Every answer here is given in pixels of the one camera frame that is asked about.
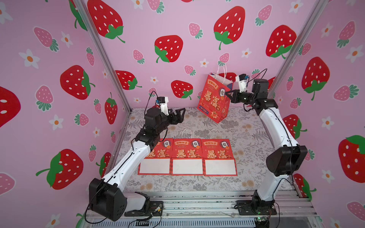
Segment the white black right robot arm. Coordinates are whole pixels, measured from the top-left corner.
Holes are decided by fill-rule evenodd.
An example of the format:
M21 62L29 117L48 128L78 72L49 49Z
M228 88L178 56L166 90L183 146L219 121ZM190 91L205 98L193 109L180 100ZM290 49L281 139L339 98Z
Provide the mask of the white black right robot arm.
M298 170L308 150L299 145L284 124L278 105L268 98L269 82L266 79L254 79L252 92L247 92L248 79L236 77L239 89L226 92L232 103L251 105L259 116L274 148L266 159L268 172L261 186L254 192L251 200L239 200L234 206L240 215L263 216L277 215L274 208L276 193L282 181Z

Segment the red paper gift bag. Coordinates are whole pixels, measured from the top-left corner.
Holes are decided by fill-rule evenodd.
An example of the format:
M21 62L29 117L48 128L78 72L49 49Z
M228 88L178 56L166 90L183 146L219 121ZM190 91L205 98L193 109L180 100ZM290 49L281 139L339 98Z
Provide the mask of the red paper gift bag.
M159 142L140 163L138 175L170 175L173 142L173 138L166 138Z

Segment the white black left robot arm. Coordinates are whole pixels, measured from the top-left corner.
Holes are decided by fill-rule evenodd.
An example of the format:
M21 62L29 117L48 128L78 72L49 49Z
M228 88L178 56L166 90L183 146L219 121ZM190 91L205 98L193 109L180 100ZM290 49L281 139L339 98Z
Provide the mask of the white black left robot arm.
M123 193L125 185L140 163L150 154L160 141L160 134L169 125L182 123L185 108L165 109L153 107L144 115L145 124L131 141L131 148L123 159L101 179L95 178L89 184L87 210L110 219L119 220L122 215L153 216L161 205L151 205L144 193Z

